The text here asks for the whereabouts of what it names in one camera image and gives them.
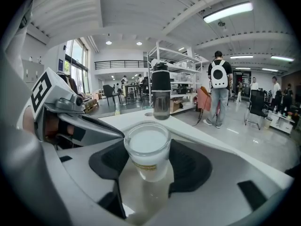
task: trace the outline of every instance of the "fluorescent light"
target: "fluorescent light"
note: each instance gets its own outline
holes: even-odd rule
[[[253,5],[250,2],[247,3],[243,3],[243,4],[239,4],[239,5],[235,5],[229,8],[225,8],[221,11],[217,11],[215,13],[212,13],[211,15],[208,15],[206,17],[204,17],[204,21],[206,23],[210,23],[213,22],[215,20],[218,20],[220,18],[223,17],[228,17],[234,14],[238,14],[238,13],[244,13],[244,12],[249,12],[253,10]]]
[[[232,131],[232,132],[234,132],[234,133],[236,133],[236,134],[239,134],[239,132],[234,131],[234,130],[231,130],[231,129],[229,129],[229,128],[227,128],[227,130]]]
[[[264,68],[262,70],[272,71],[272,72],[278,72],[278,70],[271,70],[271,69],[264,69]]]
[[[230,58],[253,58],[253,55],[230,56]]]
[[[293,58],[287,58],[287,57],[280,57],[280,56],[272,56],[272,59],[279,59],[279,60],[284,60],[284,61],[288,61],[288,62],[292,62]]]

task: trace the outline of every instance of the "white shelving unit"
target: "white shelving unit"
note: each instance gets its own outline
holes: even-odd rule
[[[151,63],[149,61],[149,58],[155,52],[157,52],[157,59],[153,59],[152,63]],[[164,58],[165,58],[164,60],[160,60],[160,52],[164,53]],[[195,70],[195,69],[180,67],[180,66],[176,66],[176,65],[173,65],[171,63],[168,63],[167,61],[168,61],[169,57],[172,57],[172,60],[173,61],[177,61],[177,62],[180,62],[180,61],[188,59],[188,60],[190,60],[190,62],[194,63],[194,67],[195,67],[195,64],[201,63],[200,71],[199,70]],[[147,62],[148,62],[147,64],[148,64],[148,70],[149,70],[149,77],[150,77],[150,74],[151,74],[150,65],[152,65],[152,64],[154,65],[155,63],[158,63],[158,62],[164,62],[164,63],[166,63],[167,66],[168,66],[168,70],[170,72],[175,72],[175,73],[186,72],[186,73],[191,73],[191,74],[197,74],[197,73],[201,74],[202,70],[203,70],[203,66],[202,66],[203,65],[203,61],[202,61],[202,59],[193,58],[193,57],[191,57],[189,55],[185,55],[185,54],[182,54],[180,52],[173,51],[173,50],[170,50],[170,49],[167,49],[167,48],[161,48],[161,47],[159,47],[159,43],[158,42],[156,43],[156,47],[153,48],[147,54]],[[191,82],[191,81],[171,81],[170,83],[171,84],[190,84],[190,85],[193,85],[192,86],[193,88],[196,87],[196,83],[195,82]],[[176,95],[171,94],[170,98],[175,98],[175,97],[188,97],[189,98],[188,102],[184,102],[183,103],[183,109],[176,110],[175,112],[173,112],[171,114],[178,113],[178,112],[181,112],[181,111],[185,111],[185,110],[189,110],[189,109],[194,108],[195,105],[193,104],[192,99],[195,96],[195,94],[196,93],[176,94]]]

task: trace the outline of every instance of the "milk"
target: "milk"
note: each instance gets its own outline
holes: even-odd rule
[[[167,137],[163,131],[152,130],[150,127],[130,136],[129,148],[134,152],[129,154],[144,180],[157,182],[166,175],[170,148],[170,141],[168,146],[164,147],[166,141]]]

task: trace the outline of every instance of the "white cup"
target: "white cup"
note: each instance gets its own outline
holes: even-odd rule
[[[144,180],[157,182],[166,175],[170,141],[169,131],[153,121],[142,122],[127,133],[124,146]]]

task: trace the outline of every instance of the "gray floor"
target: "gray floor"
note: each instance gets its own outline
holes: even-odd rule
[[[229,101],[226,118],[220,129],[203,123],[203,119],[207,117],[208,112],[204,112],[201,122],[195,128],[280,171],[295,166],[299,161],[300,148],[289,135],[271,127],[258,130],[254,124],[248,123],[245,125],[245,112],[246,102]],[[198,115],[198,112],[189,110],[173,116],[192,126],[197,123]]]
[[[142,101],[140,98],[128,99],[127,105],[123,105],[123,103],[125,103],[124,96],[122,96],[122,104],[120,105],[121,114],[143,110],[146,106],[149,106],[149,100],[144,98]],[[89,115],[96,118],[115,115],[116,107],[112,98],[109,98],[109,105],[106,98],[98,100],[98,104],[99,107],[96,107],[91,112],[89,112]]]

